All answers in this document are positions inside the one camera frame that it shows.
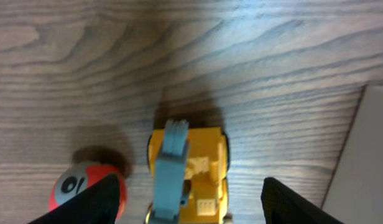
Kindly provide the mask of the red ball with eye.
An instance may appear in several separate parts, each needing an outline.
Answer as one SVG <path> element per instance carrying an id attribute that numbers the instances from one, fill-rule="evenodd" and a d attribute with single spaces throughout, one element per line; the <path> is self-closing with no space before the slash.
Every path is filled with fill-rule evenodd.
<path id="1" fill-rule="evenodd" d="M 100 164 L 93 161 L 72 165 L 57 179 L 50 193 L 48 202 L 49 211 L 55 210 L 110 174 L 116 174 L 119 179 L 119 209 L 116 217 L 116 220 L 119 220 L 124 213 L 127 203 L 125 178 L 120 174 L 119 169 L 113 165 Z"/>

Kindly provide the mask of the yellow toy construction truck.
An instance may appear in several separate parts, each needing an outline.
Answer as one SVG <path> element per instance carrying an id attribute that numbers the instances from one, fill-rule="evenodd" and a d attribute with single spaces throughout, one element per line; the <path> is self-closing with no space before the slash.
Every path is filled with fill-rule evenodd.
<path id="1" fill-rule="evenodd" d="M 154 181 L 146 224 L 232 223 L 228 213 L 230 147 L 220 127 L 168 120 L 147 146 Z"/>

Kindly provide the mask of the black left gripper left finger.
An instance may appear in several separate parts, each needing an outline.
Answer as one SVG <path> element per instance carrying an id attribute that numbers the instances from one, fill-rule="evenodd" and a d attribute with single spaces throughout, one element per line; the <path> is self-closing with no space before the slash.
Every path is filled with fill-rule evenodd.
<path id="1" fill-rule="evenodd" d="M 119 180 L 111 174 L 30 224 L 115 224 L 119 208 Z"/>

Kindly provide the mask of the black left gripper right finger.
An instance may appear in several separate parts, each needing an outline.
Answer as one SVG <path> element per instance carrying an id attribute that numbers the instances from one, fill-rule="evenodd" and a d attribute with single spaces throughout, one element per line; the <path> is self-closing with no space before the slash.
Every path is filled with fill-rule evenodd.
<path id="1" fill-rule="evenodd" d="M 266 224 L 342 224 L 273 177 L 261 193 Z"/>

